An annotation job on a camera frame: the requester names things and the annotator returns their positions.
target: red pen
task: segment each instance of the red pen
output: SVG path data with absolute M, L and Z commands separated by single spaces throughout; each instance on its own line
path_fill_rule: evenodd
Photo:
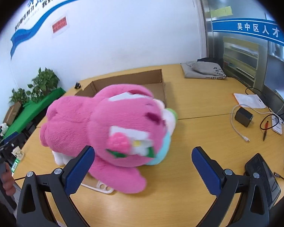
M 268 120 L 266 121 L 266 124 L 265 124 L 265 129 L 267 128 L 268 128 Z M 264 131 L 263 141 L 265 140 L 266 134 L 267 134 L 267 130 Z

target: green label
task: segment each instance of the green label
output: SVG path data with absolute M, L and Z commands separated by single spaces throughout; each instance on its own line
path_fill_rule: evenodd
M 13 163 L 13 166 L 11 167 L 11 171 L 14 173 L 16 170 L 17 165 L 19 164 L 18 158 L 15 159 L 15 162 Z

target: yellow sticky note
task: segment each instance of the yellow sticky note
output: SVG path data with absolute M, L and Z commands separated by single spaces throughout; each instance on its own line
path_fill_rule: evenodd
M 211 11 L 211 17 L 217 18 L 217 17 L 223 17 L 223 16 L 229 16 L 232 15 L 231 6 L 228 7 L 222 7 L 216 10 Z

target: wooden table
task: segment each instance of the wooden table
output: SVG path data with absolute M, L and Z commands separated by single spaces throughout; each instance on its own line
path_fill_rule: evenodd
M 170 151 L 159 165 L 139 167 L 141 174 L 147 179 L 146 189 L 139 194 L 115 192 L 105 195 L 79 187 L 71 198 L 91 226 L 196 226 L 215 199 L 191 162 L 191 151 L 196 146 L 201 146 L 222 168 L 230 168 L 236 174 L 243 174 L 245 163 L 259 152 L 272 171 L 284 176 L 284 133 L 280 136 L 269 130 L 263 142 L 259 124 L 265 115 L 251 111 L 254 123 L 248 128 L 234 122 L 250 142 L 239 137 L 230 125 L 229 113 L 236 105 L 232 93 L 244 92 L 241 83 L 235 79 L 181 79 L 176 65 L 158 68 L 163 69 L 167 89 L 168 83 L 171 87 L 167 92 L 167 104 L 181 113 L 172 136 Z M 89 82 L 90 80 L 81 81 L 81 85 Z M 30 170 L 36 174 L 45 174 L 58 167 L 51 150 L 41 146 L 39 130 L 35 130 L 24 146 L 26 156 L 18 165 L 15 178 L 25 176 Z M 278 183 L 282 191 L 280 200 L 284 196 L 284 181 L 278 180 Z M 228 224 L 238 197 L 237 194 L 221 226 Z M 49 197 L 49 201 L 57 219 L 63 221 L 52 197 Z

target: folded fabric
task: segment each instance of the folded fabric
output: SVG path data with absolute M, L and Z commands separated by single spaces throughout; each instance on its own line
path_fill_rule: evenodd
M 224 79 L 222 68 L 214 62 L 188 61 L 181 63 L 185 78 Z

